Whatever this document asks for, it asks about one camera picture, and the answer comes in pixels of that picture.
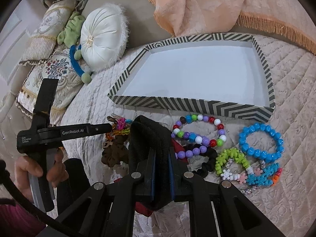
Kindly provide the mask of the left hand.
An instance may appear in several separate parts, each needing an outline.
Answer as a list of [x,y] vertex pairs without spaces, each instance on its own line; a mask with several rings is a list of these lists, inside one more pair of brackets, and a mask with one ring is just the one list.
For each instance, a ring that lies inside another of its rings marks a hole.
[[[69,177],[63,163],[63,151],[64,150],[60,148],[57,150],[57,153],[55,154],[55,164],[46,175],[47,181],[51,183],[53,187],[57,187],[61,182],[67,180]],[[28,156],[19,157],[14,163],[14,175],[16,178],[14,184],[21,193],[33,203],[29,174],[39,178],[43,176],[43,170],[32,158]]]

